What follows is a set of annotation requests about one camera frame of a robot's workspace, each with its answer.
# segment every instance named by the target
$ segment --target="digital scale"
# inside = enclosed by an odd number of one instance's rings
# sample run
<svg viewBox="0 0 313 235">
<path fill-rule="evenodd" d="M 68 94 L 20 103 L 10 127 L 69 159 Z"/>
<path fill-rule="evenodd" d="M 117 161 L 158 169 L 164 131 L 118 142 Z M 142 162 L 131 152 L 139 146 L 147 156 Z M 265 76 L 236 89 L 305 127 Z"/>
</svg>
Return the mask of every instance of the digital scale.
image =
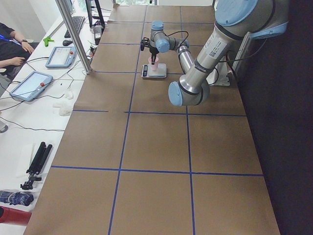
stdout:
<svg viewBox="0 0 313 235">
<path fill-rule="evenodd" d="M 31 101 L 51 83 L 52 79 L 51 75 L 33 71 L 10 94 L 18 99 Z"/>
<path fill-rule="evenodd" d="M 163 79 L 166 78 L 166 64 L 158 64 L 156 70 L 152 70 L 152 65 L 143 65 L 141 67 L 141 77 L 143 79 Z"/>
<path fill-rule="evenodd" d="M 75 47 L 55 47 L 45 66 L 50 69 L 68 68 L 76 56 Z"/>
</svg>

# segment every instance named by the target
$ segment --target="black curtain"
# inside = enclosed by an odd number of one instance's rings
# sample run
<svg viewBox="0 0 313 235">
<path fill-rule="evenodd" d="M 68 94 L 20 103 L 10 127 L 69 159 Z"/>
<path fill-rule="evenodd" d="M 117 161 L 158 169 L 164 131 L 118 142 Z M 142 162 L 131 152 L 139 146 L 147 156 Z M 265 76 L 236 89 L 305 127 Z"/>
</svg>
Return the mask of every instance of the black curtain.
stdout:
<svg viewBox="0 0 313 235">
<path fill-rule="evenodd" d="M 281 235 L 313 235 L 312 31 L 313 2 L 291 1 L 238 84 Z"/>
</svg>

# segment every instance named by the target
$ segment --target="person's arm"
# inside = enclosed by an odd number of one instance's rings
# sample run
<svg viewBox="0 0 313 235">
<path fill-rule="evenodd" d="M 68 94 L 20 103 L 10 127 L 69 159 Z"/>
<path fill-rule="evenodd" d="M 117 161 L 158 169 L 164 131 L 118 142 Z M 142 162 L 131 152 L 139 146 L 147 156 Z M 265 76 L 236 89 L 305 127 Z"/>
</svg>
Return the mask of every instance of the person's arm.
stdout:
<svg viewBox="0 0 313 235">
<path fill-rule="evenodd" d="M 8 60 L 1 60 L 0 61 L 0 69 L 7 67 L 9 65 L 20 66 L 24 63 L 24 60 L 25 60 L 24 57 L 14 57 L 14 58 L 8 59 Z"/>
<path fill-rule="evenodd" d="M 30 44 L 28 44 L 28 42 L 22 42 L 25 37 L 21 33 L 19 33 L 18 31 L 12 31 L 10 33 L 10 36 L 16 41 L 20 42 L 25 51 L 28 51 L 30 54 L 33 53 L 34 48 Z"/>
</svg>

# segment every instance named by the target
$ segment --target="black shirt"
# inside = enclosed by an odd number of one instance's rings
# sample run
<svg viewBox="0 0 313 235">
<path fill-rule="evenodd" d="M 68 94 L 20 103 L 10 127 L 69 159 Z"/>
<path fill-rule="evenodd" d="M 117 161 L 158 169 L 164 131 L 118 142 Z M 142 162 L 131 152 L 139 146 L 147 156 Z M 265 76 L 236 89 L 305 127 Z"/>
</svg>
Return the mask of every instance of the black shirt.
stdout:
<svg viewBox="0 0 313 235">
<path fill-rule="evenodd" d="M 0 23 L 0 34 L 6 39 L 12 39 L 10 33 L 13 31 L 13 29 L 7 27 L 5 24 Z M 29 56 L 30 53 L 25 51 L 20 45 L 0 39 L 0 61 L 12 59 L 14 57 L 24 57 L 27 60 Z M 7 72 L 12 71 L 13 68 L 13 65 L 5 67 Z"/>
</svg>

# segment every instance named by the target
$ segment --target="black keyboard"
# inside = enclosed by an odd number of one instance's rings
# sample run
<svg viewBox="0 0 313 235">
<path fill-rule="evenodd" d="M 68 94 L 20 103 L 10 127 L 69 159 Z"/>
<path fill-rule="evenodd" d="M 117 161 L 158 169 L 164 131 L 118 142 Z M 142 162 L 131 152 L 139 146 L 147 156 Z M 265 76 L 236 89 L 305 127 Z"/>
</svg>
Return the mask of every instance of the black keyboard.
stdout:
<svg viewBox="0 0 313 235">
<path fill-rule="evenodd" d="M 76 31 L 79 34 L 80 30 L 83 27 L 83 24 L 84 24 L 84 21 L 85 21 L 85 17 L 83 17 L 83 16 L 72 16 L 72 20 L 74 22 Z M 71 37 L 68 30 L 65 33 L 64 37 L 65 38 L 70 38 Z"/>
</svg>

